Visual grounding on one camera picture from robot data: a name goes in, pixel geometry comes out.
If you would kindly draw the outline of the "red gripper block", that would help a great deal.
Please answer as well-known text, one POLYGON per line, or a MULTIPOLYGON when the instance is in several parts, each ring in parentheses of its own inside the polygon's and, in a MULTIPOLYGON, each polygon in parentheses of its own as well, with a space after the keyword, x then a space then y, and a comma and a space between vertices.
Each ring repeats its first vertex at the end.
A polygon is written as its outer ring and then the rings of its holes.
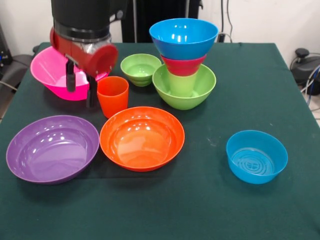
POLYGON ((76 90, 76 75, 74 64, 83 72, 88 82, 86 105, 88 108, 95 106, 97 101, 97 82, 94 77, 102 73, 111 72, 116 66, 118 49, 107 40, 85 43, 72 41, 59 36, 52 28, 50 43, 64 57, 69 59, 65 65, 66 88, 68 92, 76 90))

